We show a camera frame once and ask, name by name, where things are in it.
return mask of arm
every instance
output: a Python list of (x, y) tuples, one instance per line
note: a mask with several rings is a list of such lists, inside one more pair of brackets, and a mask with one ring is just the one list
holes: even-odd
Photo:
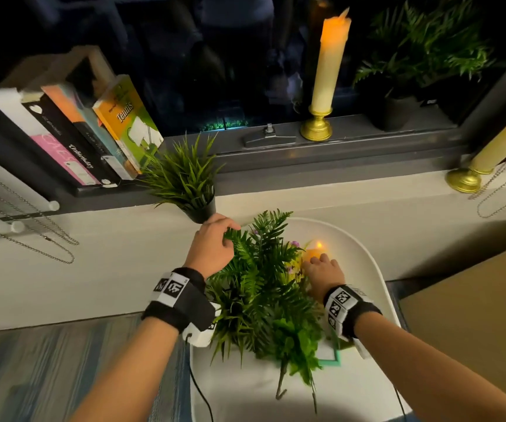
[[(204, 278), (225, 267), (233, 257), (233, 243), (224, 240), (228, 228), (241, 229), (216, 213), (200, 227), (185, 267)], [(148, 317), (114, 365), (99, 377), (71, 422), (131, 422), (146, 420), (179, 330)]]
[[(345, 284), (337, 261), (326, 254), (303, 268), (321, 303), (331, 288)], [(377, 312), (363, 312), (352, 323), (356, 337), (424, 422), (506, 421), (506, 394), (467, 367)]]

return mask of striped carpet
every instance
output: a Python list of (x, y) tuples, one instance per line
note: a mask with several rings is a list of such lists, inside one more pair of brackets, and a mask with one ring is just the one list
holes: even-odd
[[(134, 333), (139, 317), (0, 331), (0, 422), (66, 421)], [(148, 421), (191, 421), (187, 361), (179, 341)]]

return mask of white table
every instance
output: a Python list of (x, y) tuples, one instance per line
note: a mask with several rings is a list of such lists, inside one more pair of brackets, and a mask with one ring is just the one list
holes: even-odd
[[(291, 218), (284, 232), (285, 240), (303, 246), (319, 240), (343, 269), (347, 283), (365, 291), (384, 316), (399, 325), (382, 274), (366, 248), (341, 229), (312, 219)], [(193, 348), (191, 361), (198, 386), (208, 399), (214, 421), (371, 421), (381, 422), (401, 416), (395, 390), (374, 360), (363, 360), (355, 348), (341, 351), (341, 366), (324, 366), (314, 371), (318, 415), (314, 414), (311, 388), (299, 375), (286, 375), (282, 400), (275, 394), (279, 378), (276, 362), (261, 361), (253, 353), (243, 355), (237, 347), (222, 362), (214, 348)], [(191, 384), (194, 422), (209, 421), (206, 404)], [(410, 407), (401, 399), (406, 412)]]

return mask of person's left hand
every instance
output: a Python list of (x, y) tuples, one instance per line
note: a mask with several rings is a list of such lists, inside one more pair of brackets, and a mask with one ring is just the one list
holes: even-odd
[(235, 220), (214, 213), (194, 235), (184, 267), (197, 270), (207, 279), (233, 258), (233, 243), (224, 239), (228, 228), (240, 230)]

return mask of artificial plant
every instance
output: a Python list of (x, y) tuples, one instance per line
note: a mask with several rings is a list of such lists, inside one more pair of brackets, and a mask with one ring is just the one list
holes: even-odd
[(175, 143), (173, 151), (147, 155), (149, 162), (142, 169), (140, 179), (161, 198), (157, 203), (172, 203), (185, 211), (198, 210), (207, 206), (214, 198), (214, 176), (221, 167), (214, 168), (215, 155), (208, 155), (214, 137), (208, 136), (206, 148), (198, 152), (198, 142), (188, 143), (186, 136), (182, 143)]
[(474, 0), (441, 0), (424, 12), (410, 6), (386, 9), (372, 20), (372, 52), (362, 61), (354, 83), (381, 75), (387, 96), (405, 97), (439, 80), (488, 67), (491, 49), (480, 35)]
[(321, 312), (306, 294), (306, 277), (298, 269), (303, 249), (297, 242), (282, 238), (285, 221), (291, 212), (263, 212), (253, 221), (250, 231), (229, 230), (235, 256), (219, 273), (210, 277), (207, 293), (221, 305), (214, 320), (212, 343), (214, 359), (221, 352), (229, 356), (235, 345), (257, 358), (273, 358), (280, 363), (277, 399), (286, 372), (299, 373), (312, 388), (314, 406), (314, 369), (320, 369), (315, 357), (322, 337)]

